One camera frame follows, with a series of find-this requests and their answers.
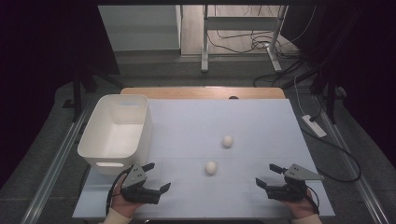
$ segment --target white plastic bin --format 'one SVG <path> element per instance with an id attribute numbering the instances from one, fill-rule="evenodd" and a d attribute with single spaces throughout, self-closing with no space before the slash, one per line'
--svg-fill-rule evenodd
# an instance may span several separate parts
<path id="1" fill-rule="evenodd" d="M 92 112 L 78 154 L 104 175 L 117 175 L 132 164 L 146 164 L 152 132 L 148 98 L 106 95 Z"/>

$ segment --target power strip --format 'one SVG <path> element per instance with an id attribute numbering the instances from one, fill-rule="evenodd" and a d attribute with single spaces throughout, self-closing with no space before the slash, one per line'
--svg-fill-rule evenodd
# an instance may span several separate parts
<path id="1" fill-rule="evenodd" d="M 302 116 L 302 119 L 305 122 L 305 124 L 312 130 L 312 132 L 314 132 L 317 135 L 317 137 L 326 136 L 327 134 L 323 131 L 323 129 L 320 128 L 317 122 L 309 120 L 310 118 L 311 116 L 309 115 Z"/>

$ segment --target wall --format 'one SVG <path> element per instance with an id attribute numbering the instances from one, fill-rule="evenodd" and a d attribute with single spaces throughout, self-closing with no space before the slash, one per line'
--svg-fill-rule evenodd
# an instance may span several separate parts
<path id="1" fill-rule="evenodd" d="M 99 6 L 114 51 L 180 49 L 180 6 Z"/>

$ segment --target white egg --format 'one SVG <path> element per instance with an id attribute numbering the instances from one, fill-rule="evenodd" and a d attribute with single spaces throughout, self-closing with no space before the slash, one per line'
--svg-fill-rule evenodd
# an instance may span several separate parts
<path id="1" fill-rule="evenodd" d="M 209 161 L 206 164 L 206 171 L 208 174 L 213 175 L 218 170 L 218 165 L 215 161 Z"/>
<path id="2" fill-rule="evenodd" d="M 230 147 L 233 144 L 233 138 L 230 135 L 225 135 L 223 138 L 223 145 Z"/>

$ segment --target dark background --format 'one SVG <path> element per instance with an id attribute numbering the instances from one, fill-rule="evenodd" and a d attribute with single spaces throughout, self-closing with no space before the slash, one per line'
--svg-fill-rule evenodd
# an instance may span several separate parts
<path id="1" fill-rule="evenodd" d="M 47 119 L 54 94 L 80 74 L 94 91 L 93 70 L 118 74 L 96 5 L 1 1 L 1 186 Z"/>
<path id="2" fill-rule="evenodd" d="M 396 22 L 395 7 L 361 2 L 361 14 L 344 39 L 331 68 L 336 84 L 346 91 L 344 106 L 396 167 Z M 308 24 L 314 7 L 290 7 L 281 34 L 294 39 Z M 326 59 L 352 7 L 317 7 L 306 34 L 294 43 L 312 64 Z"/>

